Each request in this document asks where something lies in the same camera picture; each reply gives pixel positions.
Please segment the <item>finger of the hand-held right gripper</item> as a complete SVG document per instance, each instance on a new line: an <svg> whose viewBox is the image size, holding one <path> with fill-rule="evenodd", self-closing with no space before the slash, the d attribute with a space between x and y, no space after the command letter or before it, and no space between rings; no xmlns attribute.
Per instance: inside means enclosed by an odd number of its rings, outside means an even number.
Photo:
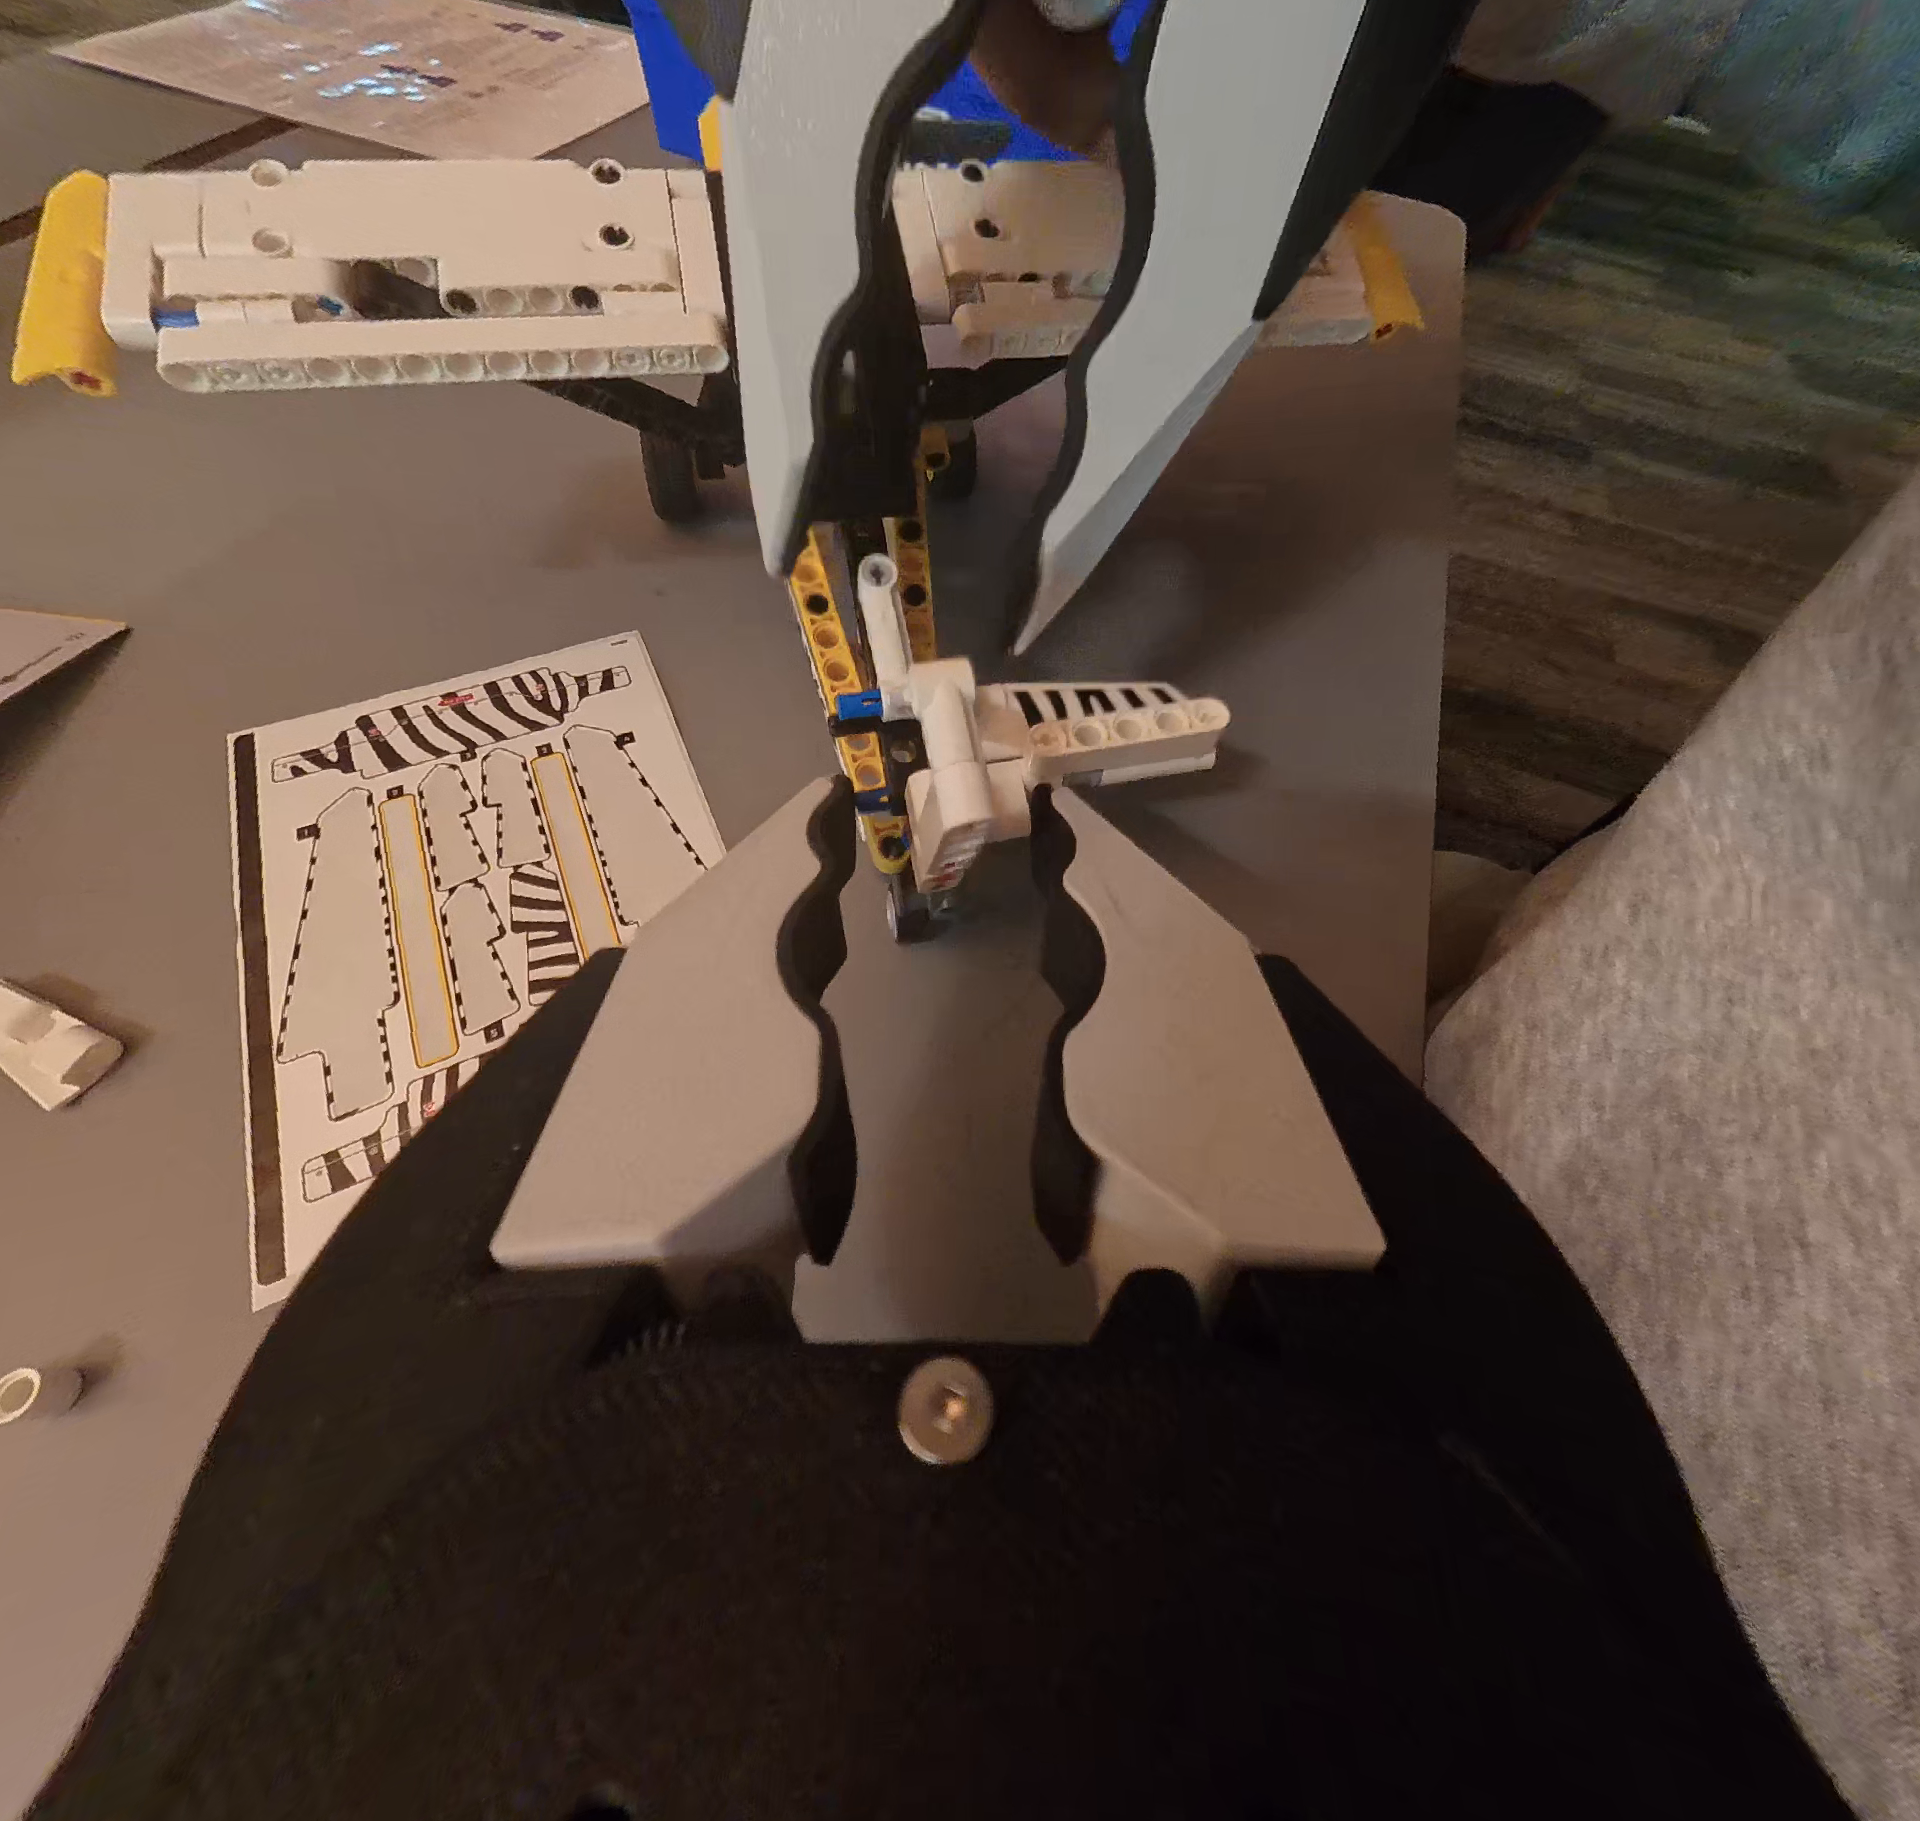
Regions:
<svg viewBox="0 0 1920 1821"><path fill-rule="evenodd" d="M1089 579L1261 336L1261 292L1368 0L1164 0L1140 124L1143 249L1066 372L1057 483L1036 509L1027 655Z"/></svg>
<svg viewBox="0 0 1920 1821"><path fill-rule="evenodd" d="M813 522L905 509L925 341L892 181L980 0L751 0L722 104L744 465L765 571Z"/></svg>

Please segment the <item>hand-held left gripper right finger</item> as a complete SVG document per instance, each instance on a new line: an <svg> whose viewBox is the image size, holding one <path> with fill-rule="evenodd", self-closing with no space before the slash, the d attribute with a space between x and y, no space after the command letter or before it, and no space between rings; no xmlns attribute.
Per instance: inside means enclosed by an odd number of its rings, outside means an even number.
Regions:
<svg viewBox="0 0 1920 1821"><path fill-rule="evenodd" d="M1243 1273L1368 1273L1384 1250L1254 946L1084 797L1032 802L1045 1047L1029 1190L1110 1310L1143 1273L1216 1313Z"/></svg>

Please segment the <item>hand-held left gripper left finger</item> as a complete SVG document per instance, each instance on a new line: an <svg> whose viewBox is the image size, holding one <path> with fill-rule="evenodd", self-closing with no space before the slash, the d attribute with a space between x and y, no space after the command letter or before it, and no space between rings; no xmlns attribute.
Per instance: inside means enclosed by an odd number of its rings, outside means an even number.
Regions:
<svg viewBox="0 0 1920 1821"><path fill-rule="evenodd" d="M853 836L851 782L813 780L635 929L495 1226L500 1267L839 1254L859 1160L823 993Z"/></svg>

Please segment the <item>white yellow lego airplane model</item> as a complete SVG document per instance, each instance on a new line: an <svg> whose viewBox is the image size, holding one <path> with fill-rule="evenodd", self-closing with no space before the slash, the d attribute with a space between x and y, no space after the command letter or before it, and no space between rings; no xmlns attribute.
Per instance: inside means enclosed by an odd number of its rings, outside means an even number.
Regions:
<svg viewBox="0 0 1920 1821"><path fill-rule="evenodd" d="M512 384L627 425L662 522L746 465L718 147L698 172L571 160L257 158L63 177L36 208L12 381L112 398L119 355L180 394ZM909 158L829 409L826 479L778 566L898 940L1045 789L1200 777L1229 709L1176 686L990 682L993 817L932 780L926 515L975 479L975 425L1066 365L1117 265L1117 177L1089 164Z"/></svg>

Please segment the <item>white lego pieces clump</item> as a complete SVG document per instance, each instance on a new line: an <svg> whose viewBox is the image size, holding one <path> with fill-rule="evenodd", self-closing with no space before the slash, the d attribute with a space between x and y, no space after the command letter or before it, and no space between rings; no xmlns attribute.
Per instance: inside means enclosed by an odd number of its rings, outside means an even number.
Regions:
<svg viewBox="0 0 1920 1821"><path fill-rule="evenodd" d="M3 1077L43 1114L77 1103L123 1054L123 1043L93 1026L3 983Z"/></svg>

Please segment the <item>person's right hand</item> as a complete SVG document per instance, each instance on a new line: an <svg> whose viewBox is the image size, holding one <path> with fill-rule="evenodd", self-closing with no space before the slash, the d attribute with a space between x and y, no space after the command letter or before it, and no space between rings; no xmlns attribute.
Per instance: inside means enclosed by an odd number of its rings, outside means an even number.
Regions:
<svg viewBox="0 0 1920 1821"><path fill-rule="evenodd" d="M1036 0L980 0L969 64L1023 127L1077 158L1113 158L1117 60L1107 25L1056 30Z"/></svg>

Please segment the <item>blue plastic bin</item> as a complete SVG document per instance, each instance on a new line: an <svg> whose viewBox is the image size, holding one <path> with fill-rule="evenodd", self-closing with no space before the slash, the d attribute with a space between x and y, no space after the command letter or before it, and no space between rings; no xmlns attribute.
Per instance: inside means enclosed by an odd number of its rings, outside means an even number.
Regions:
<svg viewBox="0 0 1920 1821"><path fill-rule="evenodd" d="M1107 25L1107 47L1122 64L1154 0L1124 0ZM698 118L712 84L684 50L657 0L621 0L647 81L657 140L667 154L698 158ZM960 64L922 105L912 124L909 164L959 168L980 164L1066 164L1074 154L1049 142L995 100L972 64Z"/></svg>

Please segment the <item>zebra striped sticker sheet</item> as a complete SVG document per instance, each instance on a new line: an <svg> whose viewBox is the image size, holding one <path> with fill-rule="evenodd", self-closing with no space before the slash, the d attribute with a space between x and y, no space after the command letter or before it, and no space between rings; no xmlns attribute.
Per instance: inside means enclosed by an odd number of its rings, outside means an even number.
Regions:
<svg viewBox="0 0 1920 1821"><path fill-rule="evenodd" d="M725 843L639 633L227 739L250 1308Z"/></svg>

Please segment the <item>laminated paper sheet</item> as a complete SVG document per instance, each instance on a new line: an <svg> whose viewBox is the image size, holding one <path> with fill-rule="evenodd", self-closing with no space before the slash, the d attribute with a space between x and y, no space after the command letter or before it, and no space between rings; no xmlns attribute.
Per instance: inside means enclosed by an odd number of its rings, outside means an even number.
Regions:
<svg viewBox="0 0 1920 1821"><path fill-rule="evenodd" d="M447 160L548 158L647 105L634 33L495 0L231 0L55 54Z"/></svg>

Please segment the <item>open instruction booklet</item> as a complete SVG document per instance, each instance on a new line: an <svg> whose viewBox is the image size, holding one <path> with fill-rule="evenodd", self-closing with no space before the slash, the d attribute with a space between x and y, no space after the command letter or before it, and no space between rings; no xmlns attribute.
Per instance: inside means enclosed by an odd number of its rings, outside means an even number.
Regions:
<svg viewBox="0 0 1920 1821"><path fill-rule="evenodd" d="M124 623L3 608L3 706L124 633Z"/></svg>

